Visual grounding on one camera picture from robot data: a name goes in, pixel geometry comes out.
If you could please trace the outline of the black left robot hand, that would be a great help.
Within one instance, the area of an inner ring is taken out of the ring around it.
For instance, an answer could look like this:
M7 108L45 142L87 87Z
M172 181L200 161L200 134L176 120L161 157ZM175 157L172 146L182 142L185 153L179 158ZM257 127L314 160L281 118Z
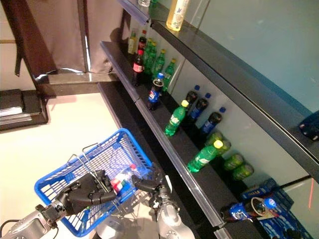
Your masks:
M111 201L116 195L105 170L98 170L96 178L87 173L65 187L55 197L54 209L63 217L76 215L88 206Z

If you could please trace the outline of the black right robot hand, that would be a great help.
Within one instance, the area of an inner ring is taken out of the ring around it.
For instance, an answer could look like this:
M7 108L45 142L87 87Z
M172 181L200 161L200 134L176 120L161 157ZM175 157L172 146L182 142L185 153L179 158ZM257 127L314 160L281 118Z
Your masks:
M142 178L133 174L131 180L133 185L145 192L155 195L160 202L171 200L172 184L168 175L155 163L152 164L150 172L147 174L150 178Z

